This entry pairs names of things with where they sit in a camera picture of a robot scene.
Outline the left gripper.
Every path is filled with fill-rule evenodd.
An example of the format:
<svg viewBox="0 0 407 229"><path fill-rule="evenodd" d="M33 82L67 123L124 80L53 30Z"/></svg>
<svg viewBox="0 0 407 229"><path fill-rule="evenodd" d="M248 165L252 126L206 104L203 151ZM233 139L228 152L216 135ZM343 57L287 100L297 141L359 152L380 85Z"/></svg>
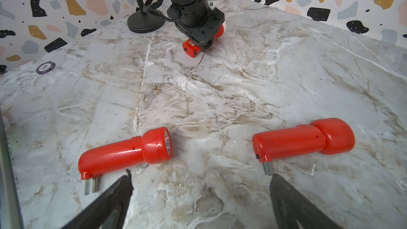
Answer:
<svg viewBox="0 0 407 229"><path fill-rule="evenodd" d="M176 27L189 39L201 45L217 34L225 21L219 9L211 10L207 0L157 0L145 6L144 11Z"/></svg>

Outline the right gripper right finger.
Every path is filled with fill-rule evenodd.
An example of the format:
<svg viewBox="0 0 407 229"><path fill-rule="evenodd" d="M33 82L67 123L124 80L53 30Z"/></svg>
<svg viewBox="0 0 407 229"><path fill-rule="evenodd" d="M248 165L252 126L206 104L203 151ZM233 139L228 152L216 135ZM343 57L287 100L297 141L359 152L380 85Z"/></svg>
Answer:
<svg viewBox="0 0 407 229"><path fill-rule="evenodd" d="M270 197L277 225L280 229L339 229L282 176L274 174L270 182Z"/></svg>

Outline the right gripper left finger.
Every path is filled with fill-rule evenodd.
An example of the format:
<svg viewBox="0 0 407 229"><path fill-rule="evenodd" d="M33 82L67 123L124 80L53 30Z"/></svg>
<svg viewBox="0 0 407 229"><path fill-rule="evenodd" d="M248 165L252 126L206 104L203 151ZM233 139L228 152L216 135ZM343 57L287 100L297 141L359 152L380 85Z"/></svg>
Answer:
<svg viewBox="0 0 407 229"><path fill-rule="evenodd" d="M131 171L119 178L86 209L67 223L65 229L122 229L133 193Z"/></svg>

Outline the red flashlight white rim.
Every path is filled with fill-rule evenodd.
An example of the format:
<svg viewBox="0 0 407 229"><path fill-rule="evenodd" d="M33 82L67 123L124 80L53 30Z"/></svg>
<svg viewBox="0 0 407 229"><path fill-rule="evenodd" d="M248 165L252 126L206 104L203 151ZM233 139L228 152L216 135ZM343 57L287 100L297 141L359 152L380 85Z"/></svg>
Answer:
<svg viewBox="0 0 407 229"><path fill-rule="evenodd" d="M205 43L201 45L198 45L193 40L188 39L182 44L182 49L189 57L195 58L202 50L210 48L213 41L221 37L225 33L225 31L226 31L226 22L224 22L220 26L217 34L214 36L213 39L205 41Z"/></svg>

